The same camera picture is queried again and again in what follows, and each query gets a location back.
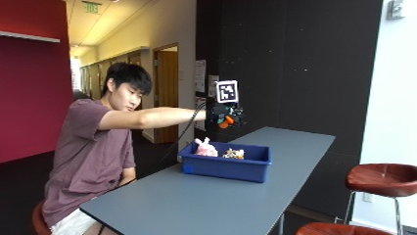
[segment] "pink stuffed toy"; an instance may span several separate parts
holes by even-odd
[[[208,138],[205,139],[205,142],[201,142],[201,140],[196,138],[195,142],[196,142],[196,144],[199,144],[196,155],[212,156],[212,157],[219,156],[217,150],[212,146],[212,144],[209,144]]]

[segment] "ceiling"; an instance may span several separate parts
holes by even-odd
[[[125,23],[152,0],[63,0],[67,3],[71,58],[79,58]]]

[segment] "black wall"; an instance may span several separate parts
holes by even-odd
[[[227,142],[264,126],[335,135],[293,204],[339,217],[345,173],[360,163],[381,9],[380,0],[197,1],[197,60],[207,74],[239,81],[248,124],[207,123],[196,136]]]

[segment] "doorway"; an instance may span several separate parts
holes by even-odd
[[[153,49],[155,107],[179,107],[179,45],[173,43]],[[179,139],[179,125],[153,130],[155,143]]]

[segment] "gray table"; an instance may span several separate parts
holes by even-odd
[[[180,165],[82,204],[122,234],[268,234],[335,137],[264,127],[232,141],[271,147],[265,183],[181,173]]]

